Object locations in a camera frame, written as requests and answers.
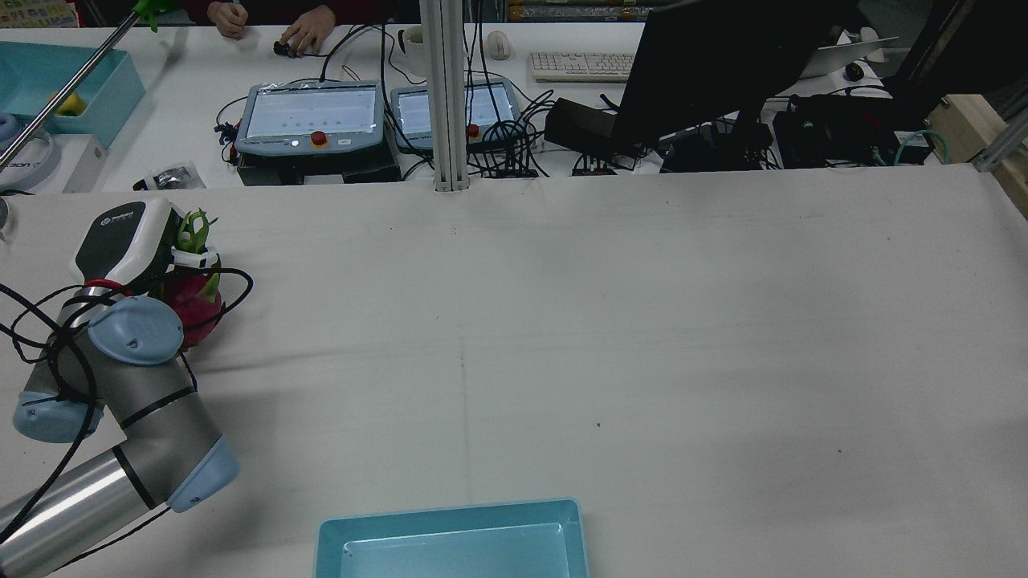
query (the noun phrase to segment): metal rod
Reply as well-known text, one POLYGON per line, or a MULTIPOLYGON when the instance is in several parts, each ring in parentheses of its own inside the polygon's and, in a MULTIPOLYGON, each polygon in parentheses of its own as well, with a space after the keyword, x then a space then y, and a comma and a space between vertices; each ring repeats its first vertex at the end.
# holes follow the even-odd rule
POLYGON ((32 136, 36 134, 36 131, 38 131, 47 119, 49 119, 50 115, 53 114, 53 111, 65 102, 65 99, 74 93, 75 88, 78 88, 78 85, 85 80, 85 77, 93 72, 93 69, 97 68, 97 65, 100 64, 100 61, 107 56, 107 52, 111 51, 111 48, 113 48, 114 45, 121 40, 121 37, 124 36, 137 22, 139 22, 139 14, 136 12, 132 12, 125 16, 125 20, 121 21, 121 24, 118 25, 107 40, 105 40, 104 43, 97 48, 97 51, 93 52, 89 60, 85 61, 82 68, 78 69, 78 72, 76 72, 75 75, 71 77, 71 80, 64 85, 64 88, 58 91, 58 94, 50 99, 50 102, 46 103, 43 110, 39 111, 36 118, 22 129, 22 133, 14 139, 10 146, 7 147, 7 150, 3 152, 3 155, 0 155, 0 172, 2 172, 4 168, 6 168, 7 165, 14 159, 14 156, 16 156, 25 145, 32 140, 32 136))
MULTIPOLYGON (((28 499, 0 507, 0 527, 28 499)), ((0 576, 45 576, 149 509, 107 450, 59 477, 22 528, 0 544, 0 576)))
POLYGON ((465 118, 464 19, 451 0, 421 2, 428 53, 429 112, 436 190, 468 188, 468 130, 465 118))
POLYGON ((992 144, 985 147, 985 150, 971 160, 971 165, 980 173, 991 173, 1014 152, 1014 149, 1021 146, 1026 137, 1028 137, 1028 108, 1012 118, 1006 130, 1000 133, 992 144))

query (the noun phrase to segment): teal box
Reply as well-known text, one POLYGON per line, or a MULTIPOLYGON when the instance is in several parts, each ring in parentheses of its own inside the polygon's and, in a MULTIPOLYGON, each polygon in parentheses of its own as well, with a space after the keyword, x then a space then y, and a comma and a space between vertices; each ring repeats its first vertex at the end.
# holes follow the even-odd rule
MULTIPOLYGON (((0 42, 0 112, 29 123, 89 60, 94 48, 0 42)), ((75 91, 85 101, 79 116, 51 116, 50 133, 96 135, 105 148, 128 119, 146 91, 132 57, 111 50, 75 91)))
POLYGON ((324 521, 314 578, 588 578, 578 502, 467 506, 324 521))

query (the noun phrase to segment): person's hand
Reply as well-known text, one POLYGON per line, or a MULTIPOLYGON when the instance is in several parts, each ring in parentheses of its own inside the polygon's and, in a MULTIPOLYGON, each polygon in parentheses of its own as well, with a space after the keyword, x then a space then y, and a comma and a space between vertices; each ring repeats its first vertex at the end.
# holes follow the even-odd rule
POLYGON ((302 57, 310 48, 311 53, 321 52, 322 42, 335 30, 335 12, 322 4, 296 19, 293 26, 286 29, 279 38, 282 44, 289 44, 289 56, 302 57))
POLYGON ((249 16, 242 4, 211 2, 207 7, 207 17, 218 27, 218 32, 225 38, 243 38, 249 16))

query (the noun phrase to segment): laptop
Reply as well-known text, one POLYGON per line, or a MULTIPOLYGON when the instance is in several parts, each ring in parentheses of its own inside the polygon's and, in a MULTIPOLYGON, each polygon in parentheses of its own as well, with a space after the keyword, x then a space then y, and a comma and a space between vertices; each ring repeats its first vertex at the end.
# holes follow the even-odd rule
POLYGON ((851 62, 858 61, 879 48, 889 46, 898 38, 898 36, 889 36, 888 38, 865 40, 864 42, 821 46, 814 51, 814 56, 810 58, 810 62, 807 63, 807 68, 803 69, 800 78, 832 74, 851 62))

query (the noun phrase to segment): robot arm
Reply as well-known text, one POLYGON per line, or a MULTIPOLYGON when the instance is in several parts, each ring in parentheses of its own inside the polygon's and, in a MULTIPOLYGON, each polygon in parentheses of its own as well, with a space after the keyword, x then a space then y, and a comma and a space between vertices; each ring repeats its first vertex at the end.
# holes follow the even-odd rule
MULTIPOLYGON (((237 474, 234 454, 176 360, 182 326, 175 312, 156 299, 130 296, 79 315, 88 297, 163 273, 177 225, 166 200, 122 205, 94 221, 73 258, 73 270, 87 286, 69 299, 59 323, 72 320, 72 340, 96 377, 99 399, 89 430, 106 406, 126 439, 57 479, 0 544, 0 577, 45 576, 158 504, 185 511, 237 474)), ((73 391, 59 395, 50 368, 40 362, 13 421, 34 439, 70 442, 86 414, 86 381, 69 353, 57 363, 73 391)), ((0 508, 0 528, 30 496, 0 508)))

